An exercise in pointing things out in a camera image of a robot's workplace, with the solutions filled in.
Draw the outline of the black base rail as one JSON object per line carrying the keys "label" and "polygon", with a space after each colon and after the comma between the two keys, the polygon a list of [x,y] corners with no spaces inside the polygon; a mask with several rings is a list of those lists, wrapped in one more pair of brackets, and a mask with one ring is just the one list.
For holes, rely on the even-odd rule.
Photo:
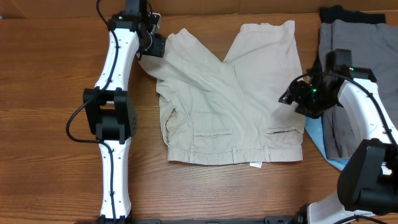
{"label": "black base rail", "polygon": [[127,218],[113,219],[99,217],[92,222],[78,222],[79,224],[294,224],[308,223],[307,210],[309,204],[303,205],[295,215],[266,216],[264,218],[234,218],[234,219],[210,219],[210,220],[159,220]]}

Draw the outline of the black garment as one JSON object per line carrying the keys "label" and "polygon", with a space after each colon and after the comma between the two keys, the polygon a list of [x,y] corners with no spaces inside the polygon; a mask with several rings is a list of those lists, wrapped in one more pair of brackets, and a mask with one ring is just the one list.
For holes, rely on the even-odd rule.
{"label": "black garment", "polygon": [[335,20],[341,20],[350,23],[364,24],[385,24],[385,14],[368,14],[360,11],[349,11],[341,5],[332,7],[320,7],[319,15],[321,23],[332,24]]}

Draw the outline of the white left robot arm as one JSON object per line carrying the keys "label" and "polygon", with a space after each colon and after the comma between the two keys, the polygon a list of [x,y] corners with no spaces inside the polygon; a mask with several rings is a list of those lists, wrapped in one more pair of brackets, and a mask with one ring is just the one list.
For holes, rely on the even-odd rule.
{"label": "white left robot arm", "polygon": [[125,10],[106,26],[109,47],[101,76],[94,88],[83,92],[94,143],[99,145],[103,168],[103,201],[97,223],[131,223],[128,192],[128,157],[137,118],[128,92],[134,59],[163,57],[165,37],[156,30],[160,14],[145,0],[126,1]]}

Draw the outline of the blue cloth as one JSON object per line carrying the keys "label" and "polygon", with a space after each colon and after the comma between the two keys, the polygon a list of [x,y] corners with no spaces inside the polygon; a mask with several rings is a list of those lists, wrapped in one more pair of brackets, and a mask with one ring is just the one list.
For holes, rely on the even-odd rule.
{"label": "blue cloth", "polygon": [[322,119],[312,119],[309,117],[305,118],[305,130],[312,139],[313,143],[316,145],[318,150],[320,151],[321,155],[323,156],[324,160],[326,160],[329,164],[337,168],[338,170],[342,171],[347,164],[347,159],[337,159],[337,160],[330,160],[326,157],[326,150],[324,145],[324,138],[323,138],[323,126],[322,126]]}

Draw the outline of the beige shorts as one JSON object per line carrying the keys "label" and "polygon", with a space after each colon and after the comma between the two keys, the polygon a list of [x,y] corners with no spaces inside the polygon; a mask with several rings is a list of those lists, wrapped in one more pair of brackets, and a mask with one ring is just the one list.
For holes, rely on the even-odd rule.
{"label": "beige shorts", "polygon": [[298,162],[305,118],[279,102],[302,74],[295,23],[243,24],[224,60],[182,29],[162,58],[141,67],[157,80],[169,161],[201,165]]}

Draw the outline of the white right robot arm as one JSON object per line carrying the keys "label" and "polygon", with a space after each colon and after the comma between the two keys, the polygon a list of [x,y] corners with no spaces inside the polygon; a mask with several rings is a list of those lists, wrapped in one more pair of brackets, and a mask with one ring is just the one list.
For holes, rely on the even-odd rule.
{"label": "white right robot arm", "polygon": [[377,79],[369,68],[354,67],[351,51],[326,55],[326,70],[301,75],[279,102],[297,103],[295,112],[318,118],[332,106],[345,109],[356,150],[341,171],[337,191],[304,205],[291,223],[378,223],[377,216],[397,212],[397,129],[381,102]]}

